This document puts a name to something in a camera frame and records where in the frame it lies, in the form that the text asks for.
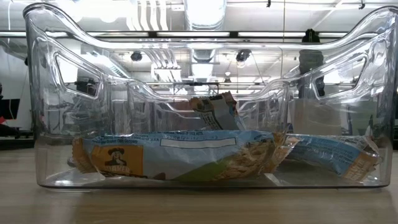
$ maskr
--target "ceiling pipe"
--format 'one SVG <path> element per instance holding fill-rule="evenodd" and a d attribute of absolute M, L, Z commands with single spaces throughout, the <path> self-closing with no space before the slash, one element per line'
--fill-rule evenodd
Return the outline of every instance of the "ceiling pipe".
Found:
<path fill-rule="evenodd" d="M 155 57 L 152 50 L 145 50 L 145 54 L 149 57 L 152 63 L 155 65 L 155 68 L 162 68 L 162 63 L 158 61 L 157 57 Z"/>
<path fill-rule="evenodd" d="M 170 55 L 170 58 L 171 58 L 172 63 L 173 63 L 173 68 L 180 68 L 180 66 L 177 63 L 177 59 L 175 58 L 175 55 L 174 55 L 173 51 L 170 50 L 170 49 L 168 49 L 168 51 L 169 51 L 169 55 Z"/>
<path fill-rule="evenodd" d="M 129 23 L 132 24 L 135 30 L 141 31 L 142 28 L 139 24 L 138 20 L 138 1 L 137 0 L 130 0 L 130 5 L 131 5 L 131 12 L 132 15 L 131 17 L 128 17 L 127 20 L 129 20 Z"/>
<path fill-rule="evenodd" d="M 165 55 L 166 59 L 167 59 L 167 67 L 168 68 L 172 68 L 173 67 L 173 61 L 172 58 L 169 54 L 169 49 L 163 49 L 163 54 Z"/>
<path fill-rule="evenodd" d="M 152 26 L 153 30 L 158 31 L 159 26 L 157 25 L 156 0 L 149 0 L 149 4 L 150 4 L 150 26 Z"/>
<path fill-rule="evenodd" d="M 167 16 L 166 16 L 166 0 L 159 0 L 160 3 L 160 26 L 162 30 L 169 30 L 167 27 Z"/>
<path fill-rule="evenodd" d="M 147 0 L 139 0 L 141 5 L 141 26 L 144 30 L 150 30 L 147 22 Z"/>
<path fill-rule="evenodd" d="M 160 61 L 160 63 L 162 64 L 163 68 L 167 68 L 166 65 L 166 60 L 163 58 L 162 52 L 159 49 L 155 49 L 153 50 L 155 53 L 155 56 L 157 57 L 157 59 Z"/>

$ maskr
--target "ceiling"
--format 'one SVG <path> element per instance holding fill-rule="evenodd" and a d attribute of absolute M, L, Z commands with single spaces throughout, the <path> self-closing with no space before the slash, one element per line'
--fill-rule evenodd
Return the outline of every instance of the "ceiling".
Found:
<path fill-rule="evenodd" d="M 58 5 L 73 18 L 81 17 L 78 24 L 86 31 L 107 31 L 107 30 L 129 30 L 126 25 L 126 16 L 130 13 L 128 2 L 124 0 L 107 1 L 97 0 L 97 5 L 103 4 L 104 10 L 99 9 L 80 9 L 66 7 L 65 1 L 46 1 Z M 94 3 L 93 0 L 80 0 Z M 0 30 L 15 31 L 24 30 L 24 20 L 22 10 L 34 1 L 0 1 Z M 264 30 L 264 31 L 295 31 L 303 32 L 308 28 L 316 31 L 326 32 L 348 32 L 363 17 L 376 8 L 388 5 L 398 6 L 396 0 L 365 1 L 364 9 L 359 10 L 360 1 L 354 0 L 288 0 L 272 1 L 271 7 L 266 7 L 267 1 L 244 1 L 228 0 L 223 30 Z M 167 1 L 167 25 L 170 30 L 185 30 L 185 15 L 183 1 Z M 85 12 L 97 11 L 98 17 L 93 12 L 89 17 Z M 198 12 L 206 16 L 206 7 L 198 9 Z M 99 17 L 105 13 L 117 15 L 114 22 L 103 22 Z M 157 23 L 159 21 L 159 10 L 157 11 Z M 150 21 L 150 7 L 147 5 L 147 21 Z M 0 44 L 8 47 L 8 52 L 14 56 L 24 58 L 26 56 L 26 41 L 24 39 L 0 39 Z M 130 55 L 132 52 L 111 52 L 113 59 L 129 73 L 139 77 L 145 82 L 153 81 L 150 77 L 150 60 L 132 62 Z M 181 67 L 181 77 L 192 76 L 191 57 L 189 50 L 179 50 L 174 52 L 178 64 Z M 243 68 L 238 68 L 234 60 L 236 52 L 220 50 L 217 52 L 212 71 L 212 80 L 222 82 L 226 78 L 226 73 L 232 82 L 262 82 L 280 78 L 281 75 L 289 73 L 299 64 L 299 53 L 284 53 L 279 51 L 253 51 Z"/>

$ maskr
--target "snack wrapper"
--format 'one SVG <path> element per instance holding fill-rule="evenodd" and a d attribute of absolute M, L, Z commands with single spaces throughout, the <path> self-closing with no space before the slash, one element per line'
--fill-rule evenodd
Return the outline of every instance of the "snack wrapper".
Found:
<path fill-rule="evenodd" d="M 287 159 L 324 167 L 353 181 L 363 180 L 379 162 L 377 146 L 366 136 L 288 134 L 300 141 Z"/>
<path fill-rule="evenodd" d="M 245 130 L 231 92 L 190 100 L 192 109 L 212 130 Z"/>
<path fill-rule="evenodd" d="M 299 139 L 288 136 L 285 138 L 284 134 L 278 133 L 281 142 L 277 142 L 277 148 L 269 160 L 264 165 L 263 173 L 273 173 L 283 160 L 292 152 L 295 145 L 300 142 Z"/>
<path fill-rule="evenodd" d="M 263 131 L 172 131 L 75 139 L 81 172 L 158 180 L 216 181 L 262 173 L 279 136 Z"/>

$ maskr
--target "quaker logo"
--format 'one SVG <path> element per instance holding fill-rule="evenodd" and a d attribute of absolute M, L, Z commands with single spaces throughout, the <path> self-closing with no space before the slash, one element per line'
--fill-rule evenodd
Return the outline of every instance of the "quaker logo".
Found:
<path fill-rule="evenodd" d="M 113 148 L 108 151 L 108 154 L 112 157 L 112 160 L 106 161 L 106 166 L 126 166 L 127 162 L 123 160 L 124 149 L 120 147 Z"/>

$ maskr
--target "cable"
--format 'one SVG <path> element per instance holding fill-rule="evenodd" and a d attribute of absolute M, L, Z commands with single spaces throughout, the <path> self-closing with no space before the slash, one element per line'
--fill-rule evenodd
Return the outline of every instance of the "cable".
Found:
<path fill-rule="evenodd" d="M 253 54 L 253 52 L 251 52 L 251 55 L 253 55 L 253 60 L 254 60 L 254 63 L 256 64 L 257 71 L 259 72 L 259 75 L 260 75 L 261 81 L 264 83 L 264 80 L 262 79 L 262 75 L 261 75 L 261 72 L 260 72 L 260 68 L 259 68 L 259 67 L 258 67 L 258 65 L 257 65 L 256 58 L 254 57 L 254 54 Z"/>
<path fill-rule="evenodd" d="M 11 30 L 11 18 L 10 18 L 10 7 L 11 7 L 11 4 L 12 4 L 12 2 L 8 3 L 8 10 L 7 10 L 7 13 L 8 13 L 8 31 Z"/>
<path fill-rule="evenodd" d="M 286 0 L 284 0 L 284 35 L 283 35 L 283 39 L 282 39 L 282 43 L 285 42 L 285 26 L 286 26 Z M 284 51 L 281 50 L 282 52 L 282 59 L 280 61 L 280 78 L 282 77 L 282 72 L 283 72 L 283 68 L 284 68 Z"/>
<path fill-rule="evenodd" d="M 10 103 L 8 105 L 8 110 L 10 111 L 11 118 L 14 119 L 14 115 L 12 115 L 12 111 L 11 111 L 11 99 L 9 101 L 10 101 Z"/>
<path fill-rule="evenodd" d="M 226 67 L 226 70 L 224 73 L 228 72 L 229 66 L 231 66 L 232 60 L 229 61 L 228 67 Z"/>
<path fill-rule="evenodd" d="M 7 44 L 5 41 L 3 41 L 3 40 L 0 39 L 0 42 L 3 42 L 3 43 L 7 46 L 7 48 L 11 50 L 9 44 Z M 17 45 L 17 46 L 19 47 L 19 50 L 21 50 L 21 52 L 24 51 L 19 45 Z M 16 55 L 20 56 L 21 58 L 25 58 L 25 57 L 26 57 L 26 56 L 20 55 L 19 53 L 17 53 L 17 52 L 14 51 L 14 50 L 11 50 L 11 51 L 14 52 Z"/>
<path fill-rule="evenodd" d="M 26 77 L 27 77 L 27 72 L 28 72 L 28 71 L 29 71 L 29 69 L 27 68 L 27 69 L 26 69 L 26 72 L 25 72 L 24 85 L 22 86 L 22 93 L 21 93 L 21 96 L 19 97 L 21 100 L 22 100 L 22 96 L 24 95 L 25 82 L 26 82 Z"/>
<path fill-rule="evenodd" d="M 236 62 L 236 93 L 239 93 L 239 72 L 238 72 L 238 62 Z"/>

